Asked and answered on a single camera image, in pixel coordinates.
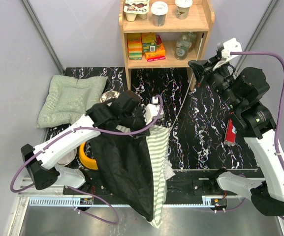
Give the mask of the green striped pet tent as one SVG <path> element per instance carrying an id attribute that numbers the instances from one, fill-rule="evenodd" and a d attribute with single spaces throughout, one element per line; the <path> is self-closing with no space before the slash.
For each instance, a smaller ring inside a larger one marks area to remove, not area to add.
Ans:
<path id="1" fill-rule="evenodd" d="M 150 135 L 100 134 L 90 140 L 104 187 L 153 227 L 162 223 L 170 128 L 154 125 Z"/>

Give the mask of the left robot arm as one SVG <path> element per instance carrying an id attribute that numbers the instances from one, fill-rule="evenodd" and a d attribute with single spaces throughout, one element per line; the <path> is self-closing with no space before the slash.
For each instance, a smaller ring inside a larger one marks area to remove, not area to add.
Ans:
<path id="1" fill-rule="evenodd" d="M 82 143 L 99 136 L 102 129 L 112 130 L 121 125 L 131 131 L 144 130 L 159 109 L 157 103 L 141 108 L 139 96 L 132 91 L 123 92 L 116 98 L 103 95 L 99 103 L 89 108 L 65 131 L 34 147 L 24 145 L 21 148 L 24 161 L 35 157 L 26 166 L 35 188 L 43 190 L 53 184 L 69 185 L 79 194 L 87 194 L 91 182 L 83 173 L 58 162 Z"/>

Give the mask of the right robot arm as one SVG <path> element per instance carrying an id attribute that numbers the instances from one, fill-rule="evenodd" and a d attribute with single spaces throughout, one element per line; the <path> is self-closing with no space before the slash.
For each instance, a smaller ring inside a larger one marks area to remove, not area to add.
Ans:
<path id="1" fill-rule="evenodd" d="M 208 85 L 230 108 L 230 120 L 238 135 L 252 149 L 264 180 L 251 180 L 224 168 L 211 176 L 208 189 L 238 194 L 252 202 L 265 216 L 284 216 L 284 152 L 275 141 L 277 125 L 260 99 L 269 90 L 262 69 L 246 67 L 234 77 L 230 63 L 219 64 L 220 58 L 190 60 L 198 85 Z"/>

